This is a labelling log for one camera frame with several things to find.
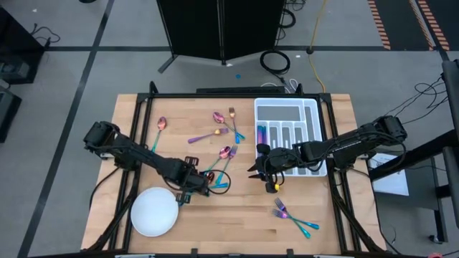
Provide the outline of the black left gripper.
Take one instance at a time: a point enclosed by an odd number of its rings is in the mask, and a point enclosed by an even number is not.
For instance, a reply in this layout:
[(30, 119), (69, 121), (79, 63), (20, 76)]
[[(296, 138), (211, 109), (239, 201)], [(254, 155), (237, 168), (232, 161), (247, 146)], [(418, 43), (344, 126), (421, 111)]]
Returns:
[(209, 179), (198, 172), (196, 166), (199, 163), (199, 159), (191, 156), (187, 156), (184, 160), (184, 165), (181, 167), (179, 179), (179, 191), (176, 195), (176, 200), (179, 204), (189, 204), (191, 201), (191, 195), (197, 193), (203, 196), (208, 196), (209, 191)]

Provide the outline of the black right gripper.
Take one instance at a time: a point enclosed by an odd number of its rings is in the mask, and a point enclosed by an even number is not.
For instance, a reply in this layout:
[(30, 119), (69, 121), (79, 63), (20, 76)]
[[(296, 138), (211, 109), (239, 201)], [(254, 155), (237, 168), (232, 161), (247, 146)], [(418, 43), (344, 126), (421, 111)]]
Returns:
[(278, 191), (274, 189), (277, 183), (277, 174), (291, 168), (300, 167), (303, 164), (301, 159), (301, 144), (296, 143), (292, 148), (274, 148), (269, 145), (258, 143), (257, 152), (260, 154), (257, 161), (248, 171), (257, 171), (258, 173), (249, 176), (265, 182), (265, 190), (270, 194)]

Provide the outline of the white round plate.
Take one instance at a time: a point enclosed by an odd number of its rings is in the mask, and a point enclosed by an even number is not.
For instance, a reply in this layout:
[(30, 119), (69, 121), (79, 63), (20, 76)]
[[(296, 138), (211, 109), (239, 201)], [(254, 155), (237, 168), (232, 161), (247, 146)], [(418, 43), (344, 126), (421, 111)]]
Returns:
[(145, 237), (158, 237), (168, 232), (179, 215), (175, 195), (166, 188), (148, 188), (136, 198), (131, 209), (131, 223)]

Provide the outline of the white plastic cutlery tray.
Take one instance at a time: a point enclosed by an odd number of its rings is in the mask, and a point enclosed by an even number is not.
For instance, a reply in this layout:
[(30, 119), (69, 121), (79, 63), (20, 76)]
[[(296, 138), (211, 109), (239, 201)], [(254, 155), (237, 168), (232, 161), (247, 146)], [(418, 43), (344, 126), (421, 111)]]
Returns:
[(257, 98), (254, 101), (255, 142), (272, 149), (326, 139), (317, 100)]

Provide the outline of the white paper sheet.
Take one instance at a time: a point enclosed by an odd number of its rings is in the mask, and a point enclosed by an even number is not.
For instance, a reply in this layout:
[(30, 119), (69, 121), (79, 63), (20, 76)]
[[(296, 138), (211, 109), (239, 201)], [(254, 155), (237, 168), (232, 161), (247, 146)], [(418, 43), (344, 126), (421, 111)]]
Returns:
[[(394, 158), (396, 158), (394, 155), (377, 153), (369, 159), (369, 167), (377, 168)], [(372, 187), (377, 193), (394, 194), (399, 196), (410, 195), (405, 170), (398, 171), (389, 176), (373, 181)]]

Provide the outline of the black folding partition screen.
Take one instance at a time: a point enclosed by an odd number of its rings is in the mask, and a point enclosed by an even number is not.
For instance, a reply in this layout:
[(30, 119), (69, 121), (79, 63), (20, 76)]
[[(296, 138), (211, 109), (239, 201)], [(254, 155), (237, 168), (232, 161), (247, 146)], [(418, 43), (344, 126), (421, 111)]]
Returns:
[(156, 0), (174, 56), (220, 61), (274, 48), (286, 0)]

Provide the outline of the black metal stand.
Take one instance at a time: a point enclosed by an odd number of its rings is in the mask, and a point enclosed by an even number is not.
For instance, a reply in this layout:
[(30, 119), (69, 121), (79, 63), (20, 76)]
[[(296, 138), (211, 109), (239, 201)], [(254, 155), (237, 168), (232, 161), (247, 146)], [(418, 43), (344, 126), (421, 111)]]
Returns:
[[(419, 147), (370, 171), (370, 179), (390, 176), (408, 169), (409, 195), (401, 201), (434, 212), (437, 232), (429, 240), (442, 244), (448, 240), (442, 200), (451, 198), (455, 223), (459, 228), (459, 59), (442, 63), (443, 80), (454, 128)], [(448, 183), (441, 186), (433, 157), (441, 154), (445, 162)]]

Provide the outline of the black box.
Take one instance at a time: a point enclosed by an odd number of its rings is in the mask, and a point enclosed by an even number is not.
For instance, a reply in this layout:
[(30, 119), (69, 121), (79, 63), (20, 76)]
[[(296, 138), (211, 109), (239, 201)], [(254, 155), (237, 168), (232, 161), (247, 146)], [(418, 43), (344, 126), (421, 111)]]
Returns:
[(4, 143), (22, 99), (0, 86), (0, 143)]

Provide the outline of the black equipment case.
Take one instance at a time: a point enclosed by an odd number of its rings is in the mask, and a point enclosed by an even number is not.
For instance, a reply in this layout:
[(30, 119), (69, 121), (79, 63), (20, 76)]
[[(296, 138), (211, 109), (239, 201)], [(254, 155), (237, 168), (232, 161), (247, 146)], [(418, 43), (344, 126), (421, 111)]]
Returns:
[(44, 47), (0, 6), (0, 80), (33, 83), (43, 54)]

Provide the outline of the black aluminium table frame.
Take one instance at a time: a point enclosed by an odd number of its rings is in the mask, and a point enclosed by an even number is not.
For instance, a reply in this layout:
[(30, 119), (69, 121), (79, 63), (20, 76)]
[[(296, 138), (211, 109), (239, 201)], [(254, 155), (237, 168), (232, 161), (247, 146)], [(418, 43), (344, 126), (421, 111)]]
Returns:
[[(199, 169), (207, 168), (217, 158), (219, 150), (234, 141), (232, 134), (208, 138), (193, 145), (192, 138), (217, 128), (212, 113), (227, 116), (229, 107), (237, 114), (237, 128), (245, 135), (235, 158), (229, 163), (228, 174), (232, 187), (225, 194), (210, 197), (193, 196), (191, 203), (180, 208), (175, 225), (165, 235), (146, 237), (131, 230), (127, 248), (129, 253), (190, 254), (197, 249), (203, 254), (283, 254), (292, 249), (294, 254), (339, 254), (341, 246), (336, 228), (333, 202), (327, 177), (286, 178), (278, 194), (265, 192), (264, 183), (249, 179), (246, 170), (255, 161), (254, 99), (256, 97), (168, 97), (156, 95), (152, 102), (151, 123), (146, 145), (154, 142), (156, 121), (161, 116), (168, 120), (168, 128), (159, 141), (158, 152), (165, 157), (199, 158)], [(133, 172), (117, 172), (94, 195), (89, 213), (82, 249), (96, 242), (114, 217), (121, 181), (126, 191), (131, 187)], [(349, 191), (355, 217), (374, 242), (386, 249), (375, 206), (372, 185), (366, 176), (355, 171), (347, 173)], [(271, 214), (276, 196), (287, 205), (294, 216), (320, 225), (309, 229), (312, 237), (305, 238), (293, 222), (278, 219)]]

